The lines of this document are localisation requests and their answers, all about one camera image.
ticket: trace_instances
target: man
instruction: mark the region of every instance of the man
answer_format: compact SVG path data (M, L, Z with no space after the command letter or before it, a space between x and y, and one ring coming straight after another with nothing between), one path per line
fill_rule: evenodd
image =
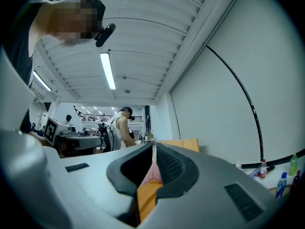
M44 36L51 36L66 46L87 42L97 34L104 12L105 6L100 0L30 0L16 16L4 49L19 76L31 86L35 44ZM20 130L48 145L44 138L31 131L29 112Z
M66 120L64 121L65 124L67 124L68 126L71 126L72 124L70 123L70 120L72 119L71 115L67 115L66 116Z
M43 136L45 130L46 130L46 126L44 125L44 126L42 127L42 130L39 130L39 132L37 133L37 135L38 135L38 136Z
M109 133L111 151L136 145L128 130L128 120L131 119L131 116L132 109L124 107L111 118L109 123L110 129L113 131L113 133Z

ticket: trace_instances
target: pink cloth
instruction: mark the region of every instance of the pink cloth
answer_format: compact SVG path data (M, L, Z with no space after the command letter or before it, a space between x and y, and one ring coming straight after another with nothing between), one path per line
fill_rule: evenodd
M146 176L144 177L144 180L140 184L140 186L142 186L154 179L156 179L160 184L162 184L160 171L159 171L156 161L152 162L152 166L149 168L149 170L148 170Z

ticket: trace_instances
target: black shirt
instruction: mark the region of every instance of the black shirt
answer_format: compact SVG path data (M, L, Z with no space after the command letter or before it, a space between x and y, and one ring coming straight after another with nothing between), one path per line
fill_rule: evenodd
M42 3L32 3L24 7L18 24L3 45L11 64L27 85L30 84L33 69L33 59L29 57L29 31L41 6ZM31 131L29 111L22 121L20 130L25 133Z

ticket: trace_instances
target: orange cloth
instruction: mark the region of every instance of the orange cloth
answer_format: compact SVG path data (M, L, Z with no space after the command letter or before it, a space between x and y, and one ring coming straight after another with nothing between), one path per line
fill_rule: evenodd
M154 179L138 188L137 197L141 222L156 206L157 190L161 187L162 184Z

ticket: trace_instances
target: fluorescent light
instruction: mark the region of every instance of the fluorescent light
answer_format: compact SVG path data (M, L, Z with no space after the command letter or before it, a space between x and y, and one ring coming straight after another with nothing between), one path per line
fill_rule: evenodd
M49 88L49 86L40 78L40 76L37 74L36 71L33 71L34 76L37 78L38 81L40 81L40 83L50 92L52 91L51 88Z
M116 88L115 88L114 79L113 79L113 75L112 75L109 54L107 52L101 53L100 57L101 57L102 66L103 66L103 69L104 69L104 72L106 75L106 79L108 81L108 85L111 90L115 90Z

